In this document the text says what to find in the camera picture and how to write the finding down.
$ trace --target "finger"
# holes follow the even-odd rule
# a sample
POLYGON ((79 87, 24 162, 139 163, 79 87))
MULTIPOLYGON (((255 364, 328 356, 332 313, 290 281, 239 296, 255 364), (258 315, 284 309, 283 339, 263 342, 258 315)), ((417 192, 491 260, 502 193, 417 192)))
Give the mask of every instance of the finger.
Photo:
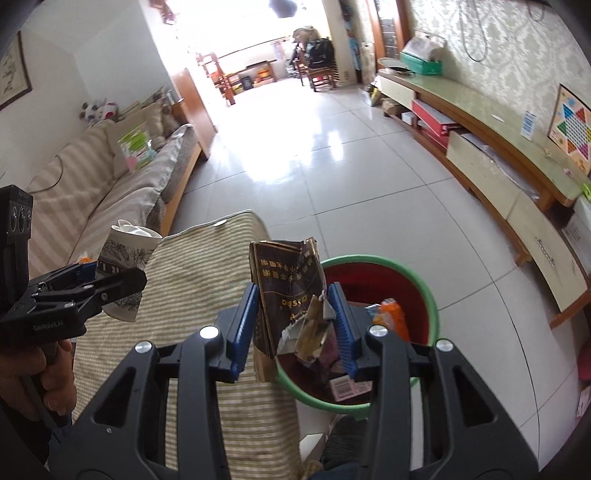
POLYGON ((41 374, 41 385, 49 391, 65 387, 68 383, 74 383, 72 356, 58 347, 55 363, 49 365, 41 374))
POLYGON ((26 419, 31 421, 41 420, 41 414, 27 396, 18 377, 0 377, 0 397, 2 397, 9 407, 19 411, 26 419))
POLYGON ((58 340, 57 344, 62 348, 62 350, 65 350, 66 352, 71 352, 72 351, 72 342, 69 340, 58 340))
POLYGON ((76 386, 72 383, 63 388, 46 392, 43 403, 58 415, 63 416, 70 413, 76 407, 76 386))
POLYGON ((42 372, 46 364, 43 351, 36 346, 0 351, 0 377, 35 375, 42 372))

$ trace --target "stuffed toy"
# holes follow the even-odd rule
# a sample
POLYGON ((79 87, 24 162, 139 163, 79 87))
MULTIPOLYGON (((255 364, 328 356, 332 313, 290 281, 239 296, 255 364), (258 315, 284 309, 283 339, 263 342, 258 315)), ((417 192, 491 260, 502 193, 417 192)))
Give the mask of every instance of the stuffed toy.
POLYGON ((80 112, 80 119, 91 127, 108 118, 114 120, 117 117, 117 111, 118 107, 114 102, 107 102, 106 100, 96 100, 94 103, 84 102, 80 112))

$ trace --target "barcode label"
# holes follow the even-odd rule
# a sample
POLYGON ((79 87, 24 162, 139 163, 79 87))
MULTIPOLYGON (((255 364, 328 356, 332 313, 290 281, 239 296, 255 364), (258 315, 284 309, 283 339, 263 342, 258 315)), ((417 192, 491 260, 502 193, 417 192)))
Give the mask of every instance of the barcode label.
POLYGON ((334 378, 329 383, 336 401, 356 397, 357 395, 369 392, 372 388, 371 382, 354 382, 348 375, 334 378))
POLYGON ((534 136, 535 128, 535 115, 530 112, 526 112, 523 117, 523 126, 521 127, 521 135, 527 140, 531 140, 534 136))

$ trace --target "cushion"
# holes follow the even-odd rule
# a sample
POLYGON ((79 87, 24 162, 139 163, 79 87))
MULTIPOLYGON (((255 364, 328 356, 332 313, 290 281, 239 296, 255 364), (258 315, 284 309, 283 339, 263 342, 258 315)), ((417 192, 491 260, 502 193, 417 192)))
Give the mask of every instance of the cushion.
POLYGON ((164 138, 164 131, 162 128, 161 106, 157 103, 142 108, 139 112, 133 113, 121 122, 117 122, 116 124, 107 127, 109 145, 115 154, 113 175, 117 179, 121 178, 129 171, 127 163, 125 162, 125 156, 119 146, 119 140, 144 122, 148 126, 148 133, 152 139, 152 148, 159 150, 166 142, 166 139, 164 138))
POLYGON ((27 187, 33 195, 30 277, 68 264, 88 218, 115 184, 113 155, 101 122, 73 139, 27 187))
POLYGON ((148 215, 159 198, 160 195, 155 189, 144 187, 110 206, 101 203, 88 220, 70 256, 70 263, 78 261, 85 252, 92 259, 98 258, 111 225, 116 224, 119 219, 127 220, 133 225, 145 226, 148 215))
MULTIPOLYGON (((183 341, 211 325, 221 309, 239 304, 251 279, 248 248, 268 239, 252 212, 222 226, 200 225, 166 237, 146 265, 148 284, 135 323, 102 313, 78 338, 74 374, 77 419, 113 369, 141 340, 157 346, 183 341)), ((165 434, 166 465, 176 466, 176 385, 171 382, 165 434)), ((223 440, 233 480, 298 480, 300 429, 296 405, 277 383, 256 380, 252 347, 236 384, 217 384, 223 440)))
POLYGON ((150 163, 136 172, 127 172, 117 180, 112 190, 101 202, 100 207, 106 209, 129 195, 130 192, 144 187, 152 187, 159 193, 169 190, 167 185, 170 183, 179 155, 183 152, 181 146, 184 144, 183 139, 187 133, 194 134, 190 125, 181 127, 150 163))

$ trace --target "backpack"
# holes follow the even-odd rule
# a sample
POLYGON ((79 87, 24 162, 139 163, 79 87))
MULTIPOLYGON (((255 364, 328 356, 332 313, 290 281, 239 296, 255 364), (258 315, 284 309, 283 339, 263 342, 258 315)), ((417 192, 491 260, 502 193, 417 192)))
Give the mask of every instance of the backpack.
POLYGON ((311 69, 332 67, 335 64, 335 48, 330 39, 310 40, 306 46, 306 63, 311 69))

